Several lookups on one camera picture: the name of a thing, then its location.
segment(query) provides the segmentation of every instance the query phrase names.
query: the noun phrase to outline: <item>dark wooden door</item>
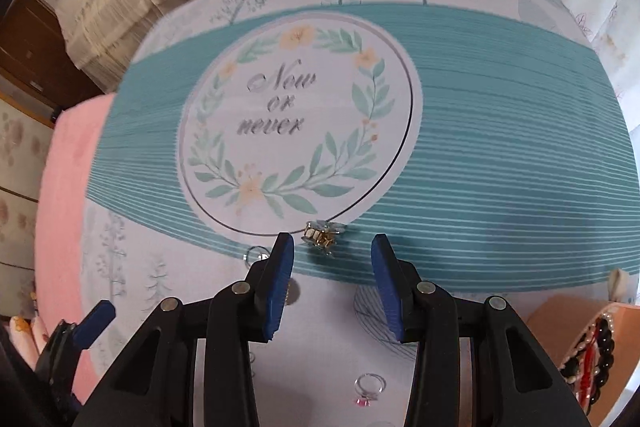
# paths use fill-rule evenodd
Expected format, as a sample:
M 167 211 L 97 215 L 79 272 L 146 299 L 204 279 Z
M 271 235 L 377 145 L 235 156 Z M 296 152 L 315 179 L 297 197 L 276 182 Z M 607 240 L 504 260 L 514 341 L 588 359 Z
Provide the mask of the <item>dark wooden door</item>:
M 58 19 L 40 0 L 15 0 L 0 22 L 0 74 L 50 107 L 101 93 L 66 54 Z

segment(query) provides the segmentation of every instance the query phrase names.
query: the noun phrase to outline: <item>ring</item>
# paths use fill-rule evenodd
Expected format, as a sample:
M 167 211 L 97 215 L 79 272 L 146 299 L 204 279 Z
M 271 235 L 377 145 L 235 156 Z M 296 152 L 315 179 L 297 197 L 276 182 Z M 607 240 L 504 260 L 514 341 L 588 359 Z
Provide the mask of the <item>ring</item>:
M 269 256 L 271 255 L 271 252 L 266 247 L 259 247 L 257 245 L 254 247 L 250 247 L 246 251 L 246 253 L 242 256 L 242 260 L 244 261 L 244 265 L 247 267 L 247 269 L 251 268 L 251 265 L 255 263 L 255 261 L 249 260 L 249 257 L 251 256 L 251 253 L 254 250 L 260 251 L 260 253 L 257 254 L 257 258 L 255 259 L 255 261 L 262 261 L 263 259 L 268 259 Z
M 386 388 L 386 381 L 380 375 L 365 373 L 354 382 L 356 393 L 368 400 L 375 400 Z

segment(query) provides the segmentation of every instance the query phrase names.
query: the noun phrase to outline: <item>pink cloth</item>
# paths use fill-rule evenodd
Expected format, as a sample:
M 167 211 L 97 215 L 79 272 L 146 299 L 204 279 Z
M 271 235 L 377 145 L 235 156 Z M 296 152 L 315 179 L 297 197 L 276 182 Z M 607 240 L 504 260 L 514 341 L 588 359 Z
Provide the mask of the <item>pink cloth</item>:
M 80 264 L 84 196 L 102 127 L 115 95 L 87 100 L 56 122 L 42 175 L 36 220 L 35 267 L 38 309 L 47 331 L 60 319 L 82 320 Z M 74 392 L 81 402 L 98 377 L 88 352 L 80 357 Z

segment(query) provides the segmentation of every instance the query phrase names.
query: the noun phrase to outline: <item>floral wreath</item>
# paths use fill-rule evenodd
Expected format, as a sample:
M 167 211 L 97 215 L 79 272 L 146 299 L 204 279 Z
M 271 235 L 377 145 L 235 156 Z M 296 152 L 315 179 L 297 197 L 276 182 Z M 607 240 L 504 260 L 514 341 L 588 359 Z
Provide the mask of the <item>floral wreath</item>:
M 330 132 L 326 133 L 324 141 L 316 146 L 308 166 L 294 168 L 282 181 L 277 173 L 263 177 L 255 164 L 236 168 L 225 156 L 223 132 L 209 132 L 207 120 L 222 104 L 224 86 L 235 73 L 237 64 L 253 62 L 262 55 L 270 54 L 276 47 L 294 50 L 310 45 L 332 53 L 353 54 L 354 66 L 367 79 L 364 89 L 356 82 L 351 86 L 351 100 L 364 117 L 361 124 L 346 139 L 337 140 Z M 235 62 L 226 64 L 215 74 L 196 109 L 198 130 L 194 134 L 195 142 L 188 164 L 201 168 L 194 172 L 197 180 L 212 185 L 206 197 L 227 196 L 225 206 L 236 205 L 237 215 L 248 204 L 264 200 L 273 213 L 283 219 L 283 203 L 305 214 L 317 213 L 311 201 L 300 192 L 309 190 L 323 198 L 335 198 L 353 189 L 348 180 L 374 177 L 377 172 L 367 165 L 376 158 L 377 121 L 391 112 L 395 102 L 395 99 L 387 100 L 389 85 L 382 76 L 384 71 L 384 59 L 378 58 L 371 47 L 363 49 L 362 38 L 357 31 L 349 33 L 342 28 L 322 30 L 301 25 L 282 34 L 253 40 L 239 51 Z

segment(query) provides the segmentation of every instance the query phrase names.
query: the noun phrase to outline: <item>teal stripe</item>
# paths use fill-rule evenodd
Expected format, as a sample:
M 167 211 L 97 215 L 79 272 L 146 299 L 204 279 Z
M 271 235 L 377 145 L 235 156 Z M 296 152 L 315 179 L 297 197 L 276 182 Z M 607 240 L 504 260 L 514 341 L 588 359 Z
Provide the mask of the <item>teal stripe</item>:
M 640 192 L 615 95 L 595 53 L 530 25 L 437 6 L 332 7 L 389 31 L 422 82 L 420 136 L 394 186 L 333 258 L 296 252 L 297 273 L 372 283 L 369 247 L 450 291 L 532 291 L 640 269 Z M 180 42 L 132 65 L 98 145 L 88 197 L 225 255 L 249 245 L 204 225 L 177 180 L 182 106 L 209 63 L 282 14 Z

